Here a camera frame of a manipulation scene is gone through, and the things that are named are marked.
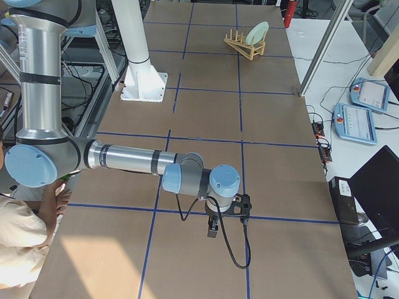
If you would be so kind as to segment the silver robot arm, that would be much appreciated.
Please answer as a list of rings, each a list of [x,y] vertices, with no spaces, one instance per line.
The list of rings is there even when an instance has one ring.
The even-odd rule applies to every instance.
[[[204,166],[196,153],[171,153],[106,144],[95,139],[105,104],[90,99],[75,131],[62,122],[62,58],[70,43],[93,38],[103,58],[103,80],[116,85],[122,71],[108,47],[95,1],[8,1],[17,27],[22,123],[5,157],[8,174],[19,184],[42,187],[83,169],[107,168],[161,176],[162,188],[204,202],[208,235],[224,231],[225,217],[245,224],[250,203],[238,193],[240,176],[232,166]]]

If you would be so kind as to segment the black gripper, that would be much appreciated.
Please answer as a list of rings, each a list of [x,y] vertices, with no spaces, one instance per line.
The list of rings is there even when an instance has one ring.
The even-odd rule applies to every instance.
[[[205,212],[208,215],[208,233],[207,237],[215,238],[218,234],[219,215],[217,211],[213,211],[206,202],[204,204]]]

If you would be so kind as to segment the person's hand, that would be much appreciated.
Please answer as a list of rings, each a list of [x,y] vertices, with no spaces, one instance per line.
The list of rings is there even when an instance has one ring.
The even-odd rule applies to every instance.
[[[56,214],[60,215],[65,212],[69,203],[72,191],[66,186],[66,181],[58,179],[54,182],[55,186],[55,200],[56,200]]]

